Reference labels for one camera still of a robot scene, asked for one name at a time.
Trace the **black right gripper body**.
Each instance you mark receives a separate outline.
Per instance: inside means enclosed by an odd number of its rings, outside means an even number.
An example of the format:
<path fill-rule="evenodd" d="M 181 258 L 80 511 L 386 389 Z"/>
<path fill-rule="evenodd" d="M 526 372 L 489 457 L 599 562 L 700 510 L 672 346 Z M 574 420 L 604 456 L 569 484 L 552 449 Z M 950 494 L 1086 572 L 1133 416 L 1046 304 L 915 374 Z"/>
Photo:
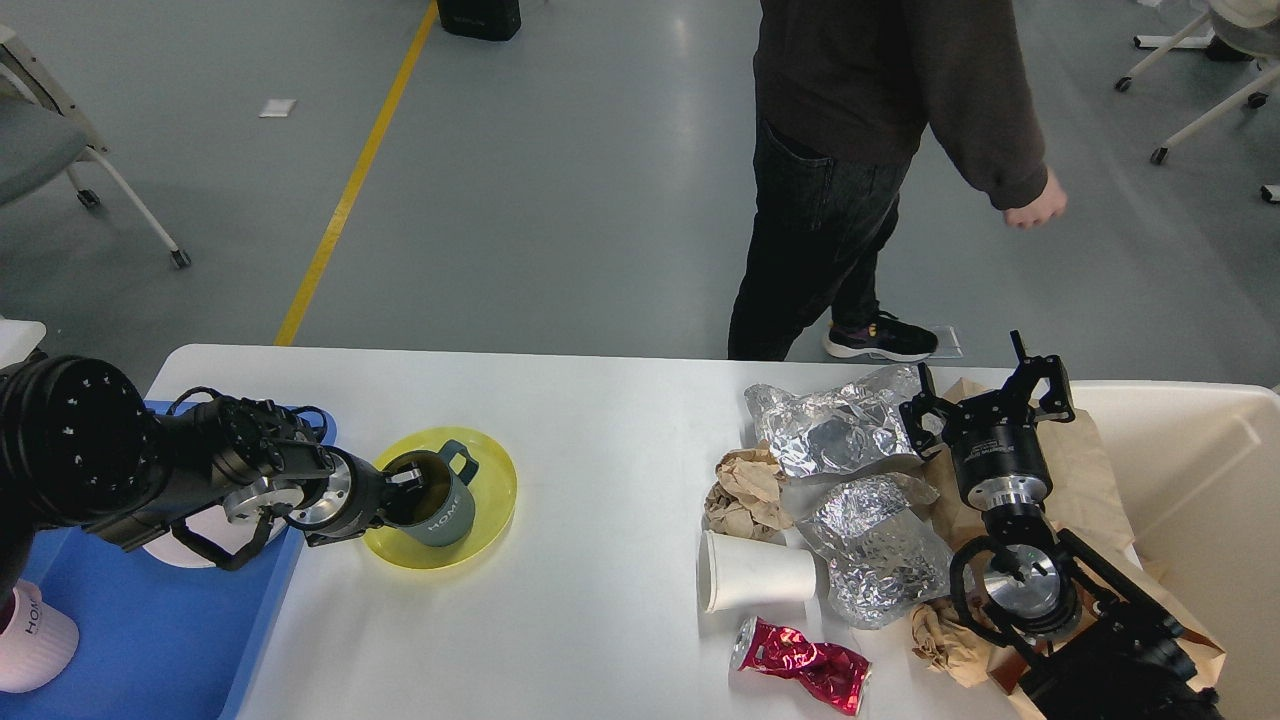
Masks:
<path fill-rule="evenodd" d="M 947 424 L 960 500 L 983 514 L 1042 512 L 1053 482 L 1032 416 L 992 423 L 974 418 Z"/>

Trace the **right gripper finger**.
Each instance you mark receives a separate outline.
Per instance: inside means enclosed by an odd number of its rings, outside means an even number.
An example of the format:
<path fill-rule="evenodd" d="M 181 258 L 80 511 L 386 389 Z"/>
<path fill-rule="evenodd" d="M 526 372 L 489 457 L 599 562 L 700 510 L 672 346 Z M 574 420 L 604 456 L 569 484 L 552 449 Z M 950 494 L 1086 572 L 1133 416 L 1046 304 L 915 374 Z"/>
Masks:
<path fill-rule="evenodd" d="M 928 460 L 943 448 L 952 456 L 963 434 L 963 406 L 936 393 L 932 370 L 925 363 L 916 364 L 920 392 L 899 405 L 902 425 L 911 450 Z"/>
<path fill-rule="evenodd" d="M 992 425 L 1034 427 L 1076 419 L 1068 372 L 1059 355 L 1029 355 L 1019 331 L 1010 332 L 1016 366 L 1000 389 L 977 398 L 975 415 Z"/>

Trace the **person's hand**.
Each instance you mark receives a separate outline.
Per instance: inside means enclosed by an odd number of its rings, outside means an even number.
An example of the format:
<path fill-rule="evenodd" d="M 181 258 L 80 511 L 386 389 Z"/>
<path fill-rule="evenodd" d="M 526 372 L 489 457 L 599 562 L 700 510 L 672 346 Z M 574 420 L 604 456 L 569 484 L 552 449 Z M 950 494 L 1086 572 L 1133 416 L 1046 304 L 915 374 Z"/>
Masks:
<path fill-rule="evenodd" d="M 1025 206 L 1004 210 L 1004 222 L 1007 227 L 1032 229 L 1061 217 L 1066 211 L 1069 196 L 1055 170 L 1051 167 L 1047 167 L 1046 170 L 1044 187 L 1034 200 Z"/>

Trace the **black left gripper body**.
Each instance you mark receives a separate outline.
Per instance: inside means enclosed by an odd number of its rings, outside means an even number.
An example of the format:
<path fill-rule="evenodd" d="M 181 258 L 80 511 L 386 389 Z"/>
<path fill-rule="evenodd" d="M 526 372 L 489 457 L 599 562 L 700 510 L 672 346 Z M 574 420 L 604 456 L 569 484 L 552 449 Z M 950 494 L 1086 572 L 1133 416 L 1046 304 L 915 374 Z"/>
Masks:
<path fill-rule="evenodd" d="M 307 486 L 303 506 L 285 516 L 310 548 L 353 541 L 387 525 L 384 501 L 389 477 L 369 461 L 335 446 L 326 446 L 333 473 Z"/>

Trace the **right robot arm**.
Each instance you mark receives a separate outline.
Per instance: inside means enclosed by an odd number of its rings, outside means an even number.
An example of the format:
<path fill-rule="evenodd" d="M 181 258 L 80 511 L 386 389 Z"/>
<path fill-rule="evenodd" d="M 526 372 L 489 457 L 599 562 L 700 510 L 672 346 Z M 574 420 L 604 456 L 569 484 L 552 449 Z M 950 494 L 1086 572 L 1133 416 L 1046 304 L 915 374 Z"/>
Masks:
<path fill-rule="evenodd" d="M 1075 409 L 1056 355 L 1030 356 L 1004 384 L 957 402 L 940 397 L 927 364 L 900 407 L 913 448 L 946 448 L 960 501 L 983 532 L 948 565 L 948 597 L 963 626 L 1014 650 L 1018 685 L 1047 719 L 1217 719 L 1219 693 L 1196 691 L 1185 628 L 1079 534 L 1055 530 L 1053 489 L 1037 427 L 1070 423 Z"/>

